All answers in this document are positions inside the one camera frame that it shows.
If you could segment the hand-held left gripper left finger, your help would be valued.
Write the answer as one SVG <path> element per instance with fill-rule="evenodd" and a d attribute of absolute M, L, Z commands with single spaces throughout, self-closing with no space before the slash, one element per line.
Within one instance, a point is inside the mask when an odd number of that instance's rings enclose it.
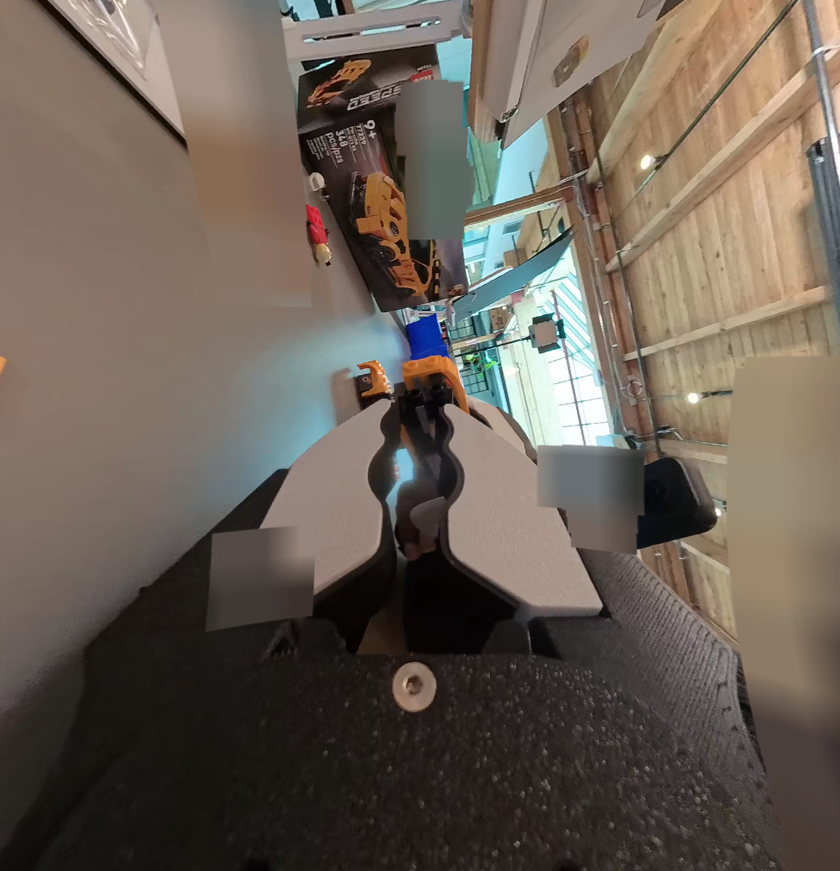
<path fill-rule="evenodd" d="M 312 616 L 330 622 L 349 652 L 391 594 L 396 544 L 388 506 L 399 417 L 375 401 L 308 448 L 286 472 L 262 528 L 292 528 L 314 559 Z"/>

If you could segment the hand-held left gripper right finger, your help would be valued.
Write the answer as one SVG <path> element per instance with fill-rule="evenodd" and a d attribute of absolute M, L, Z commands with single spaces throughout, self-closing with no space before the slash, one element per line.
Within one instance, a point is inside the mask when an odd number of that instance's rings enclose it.
<path fill-rule="evenodd" d="M 528 638 L 565 623 L 594 624 L 604 604 L 555 508 L 537 500 L 536 470 L 485 470 L 469 441 L 469 412 L 450 411 L 462 484 L 446 521 L 446 639 L 479 652 L 497 624 Z"/>

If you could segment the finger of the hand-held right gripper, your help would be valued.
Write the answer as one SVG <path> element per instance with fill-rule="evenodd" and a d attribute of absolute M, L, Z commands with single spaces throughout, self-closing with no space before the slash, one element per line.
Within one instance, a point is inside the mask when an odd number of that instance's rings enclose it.
<path fill-rule="evenodd" d="M 486 401 L 469 401 L 469 441 L 485 470 L 536 470 L 537 453 L 521 427 Z"/>

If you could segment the orange and black lego assembly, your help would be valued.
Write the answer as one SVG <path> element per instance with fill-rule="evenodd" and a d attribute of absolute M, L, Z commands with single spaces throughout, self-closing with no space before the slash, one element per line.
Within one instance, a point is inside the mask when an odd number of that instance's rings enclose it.
<path fill-rule="evenodd" d="M 396 492 L 393 531 L 404 558 L 417 561 L 439 549 L 462 484 L 461 466 L 450 449 L 455 425 L 447 414 L 468 412 L 469 404 L 453 361 L 436 355 L 406 362 L 395 411 L 400 449 L 413 475 Z"/>

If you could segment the lego set box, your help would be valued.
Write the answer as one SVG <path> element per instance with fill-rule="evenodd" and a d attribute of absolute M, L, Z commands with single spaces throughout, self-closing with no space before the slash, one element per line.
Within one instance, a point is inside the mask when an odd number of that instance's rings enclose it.
<path fill-rule="evenodd" d="M 457 299 L 467 291 L 462 242 L 408 232 L 418 197 L 396 138 L 405 85 L 440 80 L 436 47 L 365 51 L 305 71 L 297 124 L 309 173 L 382 312 Z"/>

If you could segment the red lego minifigure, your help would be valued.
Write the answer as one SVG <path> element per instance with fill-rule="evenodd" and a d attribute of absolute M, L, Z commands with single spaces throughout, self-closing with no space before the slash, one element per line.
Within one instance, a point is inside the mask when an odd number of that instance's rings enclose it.
<path fill-rule="evenodd" d="M 305 205 L 305 225 L 315 262 L 324 267 L 330 267 L 332 251 L 329 245 L 327 227 L 316 206 Z"/>

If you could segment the blue storage bin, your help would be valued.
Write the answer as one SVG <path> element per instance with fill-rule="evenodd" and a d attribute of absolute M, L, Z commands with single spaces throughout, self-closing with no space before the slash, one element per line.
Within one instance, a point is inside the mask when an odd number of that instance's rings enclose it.
<path fill-rule="evenodd" d="M 410 360 L 420 361 L 430 356 L 448 357 L 441 325 L 435 316 L 428 316 L 407 324 Z"/>

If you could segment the dark grey panel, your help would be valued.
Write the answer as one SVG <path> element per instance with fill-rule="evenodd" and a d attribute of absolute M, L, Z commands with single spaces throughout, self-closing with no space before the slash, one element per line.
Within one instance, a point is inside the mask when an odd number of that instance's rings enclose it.
<path fill-rule="evenodd" d="M 497 306 L 502 299 L 525 288 L 536 277 L 556 267 L 573 242 L 574 228 L 568 228 L 550 245 L 516 267 L 505 267 L 472 285 L 453 304 L 454 324 L 469 320 L 479 312 Z"/>

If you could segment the metal ceiling pipe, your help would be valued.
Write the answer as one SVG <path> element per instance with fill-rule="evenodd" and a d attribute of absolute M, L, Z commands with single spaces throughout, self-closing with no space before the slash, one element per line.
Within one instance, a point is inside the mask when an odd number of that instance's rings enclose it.
<path fill-rule="evenodd" d="M 827 55 L 830 49 L 823 43 L 820 22 L 813 1 L 801 3 L 810 45 L 813 68 L 826 135 L 806 151 L 820 232 L 828 264 L 831 296 L 840 332 L 840 128 Z"/>

